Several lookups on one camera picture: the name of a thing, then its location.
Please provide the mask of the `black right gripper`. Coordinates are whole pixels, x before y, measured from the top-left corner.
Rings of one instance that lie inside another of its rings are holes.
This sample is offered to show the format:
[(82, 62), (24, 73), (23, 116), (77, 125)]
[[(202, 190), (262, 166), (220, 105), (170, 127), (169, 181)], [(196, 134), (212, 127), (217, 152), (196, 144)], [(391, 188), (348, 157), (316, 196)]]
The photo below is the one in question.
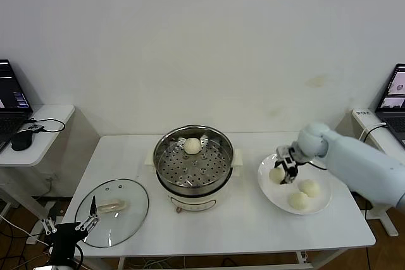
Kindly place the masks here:
[(292, 183), (298, 174), (298, 164), (294, 159), (295, 150), (290, 145), (281, 145), (276, 148), (274, 168), (284, 169), (284, 178), (281, 185)]

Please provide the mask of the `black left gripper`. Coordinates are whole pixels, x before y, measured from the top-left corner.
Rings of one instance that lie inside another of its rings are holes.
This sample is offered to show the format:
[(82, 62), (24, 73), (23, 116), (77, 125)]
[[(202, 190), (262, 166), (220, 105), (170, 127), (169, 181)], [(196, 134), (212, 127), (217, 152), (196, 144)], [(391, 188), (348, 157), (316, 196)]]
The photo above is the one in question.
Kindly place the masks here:
[(92, 197), (89, 216), (82, 223), (63, 223), (55, 226), (52, 218), (41, 219), (46, 234), (50, 234), (49, 242), (52, 248), (49, 264), (51, 266), (74, 266), (73, 261), (76, 244), (88, 236), (99, 222), (97, 215), (96, 196)]

